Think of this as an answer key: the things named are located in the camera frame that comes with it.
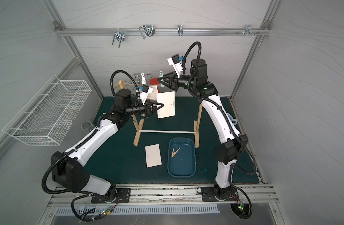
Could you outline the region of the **yellow wooden clothespin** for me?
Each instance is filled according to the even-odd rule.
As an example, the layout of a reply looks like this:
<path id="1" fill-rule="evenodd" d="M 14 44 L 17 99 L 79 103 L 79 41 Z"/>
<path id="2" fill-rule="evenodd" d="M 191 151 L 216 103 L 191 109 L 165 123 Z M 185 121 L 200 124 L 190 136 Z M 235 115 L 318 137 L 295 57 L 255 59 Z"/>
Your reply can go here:
<path id="1" fill-rule="evenodd" d="M 177 150 L 175 150 L 174 148 L 172 149 L 172 153 L 171 153 L 171 157 L 175 157 L 175 155 L 179 152 L 180 148 L 178 148 Z"/>

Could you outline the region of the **green clothespin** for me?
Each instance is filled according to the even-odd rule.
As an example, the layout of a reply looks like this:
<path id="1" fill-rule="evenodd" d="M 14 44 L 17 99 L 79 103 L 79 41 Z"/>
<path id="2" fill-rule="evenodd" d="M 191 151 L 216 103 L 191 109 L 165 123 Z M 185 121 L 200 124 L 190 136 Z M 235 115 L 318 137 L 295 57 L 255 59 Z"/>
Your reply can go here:
<path id="1" fill-rule="evenodd" d="M 159 72 L 159 78 L 161 78 L 162 76 L 163 76 L 163 72 L 160 71 L 160 72 Z"/>

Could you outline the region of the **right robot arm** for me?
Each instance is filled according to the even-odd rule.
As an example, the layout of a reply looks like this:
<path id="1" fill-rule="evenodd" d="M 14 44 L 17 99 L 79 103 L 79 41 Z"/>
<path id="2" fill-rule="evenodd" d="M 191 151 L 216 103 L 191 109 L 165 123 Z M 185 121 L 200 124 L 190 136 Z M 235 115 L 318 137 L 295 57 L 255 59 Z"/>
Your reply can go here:
<path id="1" fill-rule="evenodd" d="M 202 45 L 194 42 L 184 56 L 178 54 L 168 59 L 174 71 L 158 78 L 160 84 L 173 91 L 184 88 L 197 98 L 211 118 L 220 140 L 214 154 L 218 160 L 214 193 L 219 199 L 236 189 L 232 182 L 234 168 L 254 175 L 256 173 L 255 159 L 247 148 L 248 137 L 242 135 L 229 119 L 216 87 L 208 81 L 207 64 L 201 59 Z"/>

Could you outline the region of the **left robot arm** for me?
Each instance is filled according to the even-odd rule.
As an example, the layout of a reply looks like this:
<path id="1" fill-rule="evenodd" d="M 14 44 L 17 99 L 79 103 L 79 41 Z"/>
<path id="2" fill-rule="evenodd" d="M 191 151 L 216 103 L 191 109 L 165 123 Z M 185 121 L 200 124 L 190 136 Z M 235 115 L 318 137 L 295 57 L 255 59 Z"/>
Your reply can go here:
<path id="1" fill-rule="evenodd" d="M 131 90 L 114 90 L 114 77 L 122 73 L 132 76 L 124 70 L 116 70 L 110 77 L 110 88 L 114 97 L 114 105 L 102 114 L 95 126 L 81 141 L 65 152 L 56 152 L 51 157 L 51 166 L 45 172 L 41 187 L 51 195 L 66 192 L 98 194 L 113 200 L 117 194 L 115 185 L 111 182 L 90 174 L 85 165 L 91 156 L 113 135 L 115 135 L 129 121 L 130 117 L 141 115 L 148 117 L 159 109 L 163 103 L 151 101 L 147 97 L 153 91 L 148 85 L 138 86 L 135 81 L 136 94 Z"/>

